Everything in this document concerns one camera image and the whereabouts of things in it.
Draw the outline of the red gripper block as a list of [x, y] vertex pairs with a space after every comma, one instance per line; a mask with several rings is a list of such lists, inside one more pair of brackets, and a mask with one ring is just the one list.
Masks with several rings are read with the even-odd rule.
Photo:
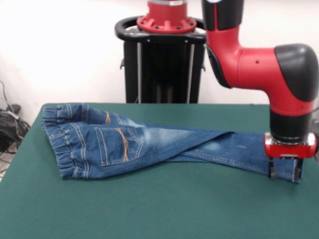
[[309, 133], [302, 144], [282, 144], [275, 141], [270, 133], [264, 134], [264, 149], [269, 157], [268, 177], [275, 179], [275, 166], [273, 158], [298, 158], [294, 171], [294, 180], [300, 180], [303, 171], [303, 159], [311, 158], [317, 149], [317, 139], [314, 133]]

